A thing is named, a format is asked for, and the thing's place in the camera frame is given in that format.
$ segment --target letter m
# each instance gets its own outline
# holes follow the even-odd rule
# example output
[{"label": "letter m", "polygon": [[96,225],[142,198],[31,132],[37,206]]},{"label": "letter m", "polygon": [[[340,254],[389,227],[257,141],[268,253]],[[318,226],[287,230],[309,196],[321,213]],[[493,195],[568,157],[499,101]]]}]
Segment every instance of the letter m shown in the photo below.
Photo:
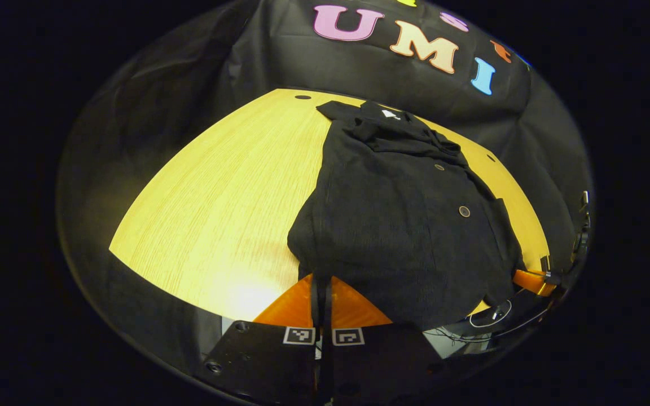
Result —
[{"label": "letter m", "polygon": [[420,28],[405,21],[396,20],[395,23],[400,26],[400,36],[398,43],[390,46],[391,51],[396,54],[413,56],[412,49],[414,48],[421,61],[436,54],[430,59],[431,65],[450,74],[456,72],[453,69],[453,57],[458,49],[456,44],[444,38],[436,38],[428,42]]}]

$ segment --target folded shirt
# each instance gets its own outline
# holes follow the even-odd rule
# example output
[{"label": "folded shirt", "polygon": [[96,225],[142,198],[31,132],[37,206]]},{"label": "folded shirt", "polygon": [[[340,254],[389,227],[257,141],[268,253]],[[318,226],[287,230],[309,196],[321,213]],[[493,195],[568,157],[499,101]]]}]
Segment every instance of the folded shirt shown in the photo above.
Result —
[{"label": "folded shirt", "polygon": [[458,144],[370,101],[317,108],[332,120],[322,167],[287,236],[300,278],[336,276],[422,330],[513,296],[521,248]]}]

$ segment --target yellow table surface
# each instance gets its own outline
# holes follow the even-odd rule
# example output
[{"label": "yellow table surface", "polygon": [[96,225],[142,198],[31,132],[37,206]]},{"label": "yellow table surface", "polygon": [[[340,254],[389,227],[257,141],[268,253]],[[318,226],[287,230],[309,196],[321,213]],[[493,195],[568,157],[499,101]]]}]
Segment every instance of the yellow table surface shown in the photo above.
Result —
[{"label": "yellow table surface", "polygon": [[[297,283],[287,234],[315,188],[331,123],[315,106],[330,100],[364,101],[278,89],[215,123],[150,180],[110,251],[177,298],[229,319],[254,319]],[[503,198],[526,266],[541,270],[545,236],[508,170],[479,144],[423,121],[460,144],[471,169]],[[473,312],[486,308],[480,303]]]}]

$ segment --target pink letter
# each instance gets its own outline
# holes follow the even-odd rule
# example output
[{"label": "pink letter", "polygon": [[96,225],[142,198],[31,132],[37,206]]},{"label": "pink letter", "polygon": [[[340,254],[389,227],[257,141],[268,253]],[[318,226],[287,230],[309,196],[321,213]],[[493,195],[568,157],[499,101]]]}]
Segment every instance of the pink letter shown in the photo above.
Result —
[{"label": "pink letter", "polygon": [[361,41],[362,39],[368,38],[371,36],[372,30],[375,29],[377,19],[385,16],[383,13],[378,13],[377,11],[360,9],[358,10],[358,14],[361,15],[361,23],[358,26],[358,30],[341,31],[337,28],[337,18],[340,16],[340,13],[347,11],[347,8],[340,6],[317,6],[315,10],[318,11],[318,15],[315,16],[315,32],[321,37],[338,39],[339,41]]},{"label": "pink letter", "polygon": [[461,20],[458,20],[454,16],[449,15],[448,13],[441,13],[441,20],[445,21],[446,23],[454,26],[455,28],[464,31],[465,33],[468,32],[468,25],[466,23],[463,23]]}]

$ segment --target colorful letters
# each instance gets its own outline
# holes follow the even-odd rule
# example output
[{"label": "colorful letters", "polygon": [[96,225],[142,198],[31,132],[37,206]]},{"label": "colorful letters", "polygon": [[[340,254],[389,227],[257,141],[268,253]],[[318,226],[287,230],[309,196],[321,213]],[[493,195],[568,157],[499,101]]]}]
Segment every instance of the colorful letters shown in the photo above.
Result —
[{"label": "colorful letters", "polygon": [[[415,0],[397,0],[403,5],[417,7]],[[348,8],[335,5],[322,5],[316,6],[317,16],[315,16],[314,30],[322,37],[328,39],[335,39],[336,41],[362,41],[369,38],[375,30],[376,23],[379,19],[384,18],[384,14],[378,11],[364,10],[359,8],[356,13],[361,15],[358,28],[354,31],[343,31],[338,29],[337,21],[343,11]],[[448,13],[440,13],[440,18],[445,23],[448,23],[454,28],[461,30],[464,33],[468,32],[468,25],[458,18],[455,18]],[[437,69],[443,72],[454,74],[453,61],[456,51],[459,49],[456,44],[446,38],[436,38],[428,41],[423,31],[417,26],[407,23],[406,21],[396,20],[395,24],[400,27],[400,35],[397,43],[390,46],[390,50],[402,56],[413,56],[418,54],[421,61],[425,61],[431,57],[428,62]],[[506,50],[504,46],[490,41],[495,48],[495,53],[498,54],[504,61],[509,64],[512,62],[509,56],[511,53]],[[490,83],[495,74],[495,68],[488,62],[480,58],[475,58],[478,64],[478,70],[475,79],[470,82],[476,89],[483,92],[485,95],[492,95],[493,91],[490,89]],[[526,67],[530,70],[528,62],[523,61]]]},{"label": "colorful letters", "polygon": [[478,63],[478,72],[475,75],[475,79],[470,82],[476,89],[490,96],[493,94],[493,92],[490,91],[490,79],[495,73],[495,68],[491,67],[488,62],[483,61],[480,58],[476,58],[475,61]]},{"label": "colorful letters", "polygon": [[436,54],[430,59],[431,65],[450,74],[456,72],[453,69],[453,57],[458,49],[456,44],[444,38],[436,38],[428,42],[420,28],[405,21],[396,20],[395,23],[400,26],[400,36],[398,42],[390,46],[391,51],[396,54],[413,56],[411,48],[415,48],[421,61],[425,61],[430,55]]},{"label": "colorful letters", "polygon": [[371,10],[358,10],[357,13],[361,15],[361,23],[355,31],[342,31],[337,28],[337,18],[340,13],[348,10],[341,6],[317,6],[315,10],[318,15],[315,16],[315,32],[319,36],[338,39],[339,41],[362,41],[372,35],[372,30],[375,29],[375,23],[378,18],[383,18],[385,15],[377,11]]}]

